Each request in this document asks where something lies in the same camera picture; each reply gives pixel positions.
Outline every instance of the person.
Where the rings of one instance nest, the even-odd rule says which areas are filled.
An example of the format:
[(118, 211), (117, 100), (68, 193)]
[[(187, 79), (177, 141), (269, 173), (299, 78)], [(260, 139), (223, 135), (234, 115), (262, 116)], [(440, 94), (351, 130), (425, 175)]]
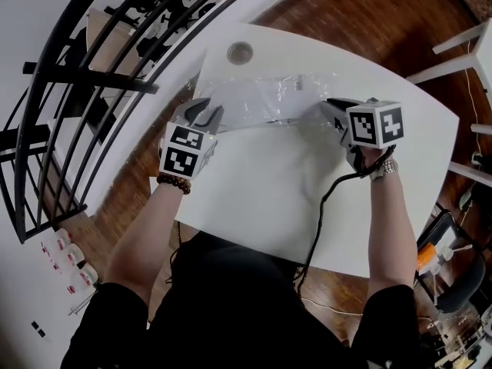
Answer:
[[(366, 167), (381, 154), (364, 148)], [(417, 245), (393, 159), (371, 175), (368, 299), (351, 347), (302, 304), (293, 285), (298, 264), (202, 232), (178, 249), (172, 287), (147, 330), (152, 286), (188, 189), (163, 176), (117, 243), (62, 369), (208, 362), (417, 367)]]

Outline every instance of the plastic bag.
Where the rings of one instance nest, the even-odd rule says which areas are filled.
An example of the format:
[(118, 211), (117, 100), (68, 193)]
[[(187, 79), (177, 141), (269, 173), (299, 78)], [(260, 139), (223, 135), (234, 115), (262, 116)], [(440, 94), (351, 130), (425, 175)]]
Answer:
[(334, 74), (301, 74), (286, 78), (259, 78), (211, 82), (197, 94), (210, 98), (210, 106), (224, 107), (220, 131), (259, 125), (292, 125), (326, 120), (310, 113), (319, 101), (331, 96)]

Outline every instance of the silver watch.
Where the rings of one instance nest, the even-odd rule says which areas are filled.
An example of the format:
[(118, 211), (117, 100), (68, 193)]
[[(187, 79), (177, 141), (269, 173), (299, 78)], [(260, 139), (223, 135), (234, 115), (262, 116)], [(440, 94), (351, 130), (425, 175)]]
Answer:
[(376, 171), (369, 175), (369, 178), (375, 181), (393, 172), (398, 172), (397, 162), (393, 159), (386, 160)]

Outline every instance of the black t-shirt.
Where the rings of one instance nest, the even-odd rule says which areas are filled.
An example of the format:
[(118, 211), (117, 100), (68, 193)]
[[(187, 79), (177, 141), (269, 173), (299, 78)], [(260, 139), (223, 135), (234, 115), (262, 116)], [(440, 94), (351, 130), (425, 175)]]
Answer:
[(416, 367), (411, 288), (388, 288), (371, 297), (352, 348), (343, 347), (305, 309), (278, 259), (234, 244), (211, 246), (207, 239), (212, 238), (183, 244), (172, 266), (172, 288), (148, 330), (143, 300), (121, 285), (103, 284), (61, 367), (367, 368), (367, 361)]

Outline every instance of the orange object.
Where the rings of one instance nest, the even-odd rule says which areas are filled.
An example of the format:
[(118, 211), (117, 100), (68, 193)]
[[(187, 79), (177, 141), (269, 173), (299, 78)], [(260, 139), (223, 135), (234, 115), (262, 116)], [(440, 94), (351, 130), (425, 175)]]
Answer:
[(437, 255), (436, 248), (433, 244), (428, 243), (425, 247), (418, 252), (417, 267), (418, 270), (422, 269), (425, 265), (431, 262), (432, 258)]

